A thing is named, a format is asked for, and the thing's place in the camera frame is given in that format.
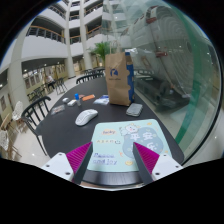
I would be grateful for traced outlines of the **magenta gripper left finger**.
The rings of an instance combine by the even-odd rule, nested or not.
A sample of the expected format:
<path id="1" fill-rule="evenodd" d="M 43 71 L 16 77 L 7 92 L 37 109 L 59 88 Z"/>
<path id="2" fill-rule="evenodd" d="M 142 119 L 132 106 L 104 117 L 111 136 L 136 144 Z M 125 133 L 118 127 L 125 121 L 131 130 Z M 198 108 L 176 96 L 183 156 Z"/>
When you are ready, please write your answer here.
<path id="1" fill-rule="evenodd" d="M 93 145 L 89 142 L 66 154 L 74 172 L 74 183 L 77 185 L 80 185 L 83 180 L 92 152 Z"/>

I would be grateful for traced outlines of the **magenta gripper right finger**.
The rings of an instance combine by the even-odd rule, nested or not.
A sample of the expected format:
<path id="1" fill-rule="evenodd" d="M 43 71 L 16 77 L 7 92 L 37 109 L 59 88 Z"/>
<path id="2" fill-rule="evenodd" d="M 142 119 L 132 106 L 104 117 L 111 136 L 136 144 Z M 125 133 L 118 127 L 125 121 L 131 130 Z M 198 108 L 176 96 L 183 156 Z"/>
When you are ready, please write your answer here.
<path id="1" fill-rule="evenodd" d="M 159 155 L 137 142 L 133 143 L 133 155 L 143 183 L 145 185 L 152 183 L 152 171 L 159 159 Z"/>

